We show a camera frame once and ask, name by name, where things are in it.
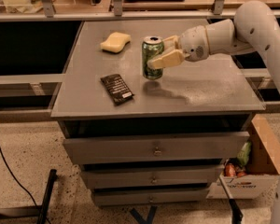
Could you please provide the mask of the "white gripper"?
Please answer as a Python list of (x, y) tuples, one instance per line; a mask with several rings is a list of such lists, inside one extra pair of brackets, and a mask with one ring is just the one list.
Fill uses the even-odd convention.
[(163, 69), (188, 62), (198, 62), (209, 57), (209, 44), (206, 28), (189, 28), (181, 36), (172, 35), (163, 39), (164, 51), (150, 59), (147, 66), (151, 69)]

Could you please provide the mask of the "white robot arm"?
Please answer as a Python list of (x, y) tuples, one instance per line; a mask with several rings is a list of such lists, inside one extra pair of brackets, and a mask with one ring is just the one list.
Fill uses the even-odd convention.
[(197, 62), (213, 54), (257, 52), (280, 94), (280, 26), (272, 10), (260, 1), (237, 8), (234, 18), (189, 28), (163, 40), (164, 52), (148, 61), (152, 69)]

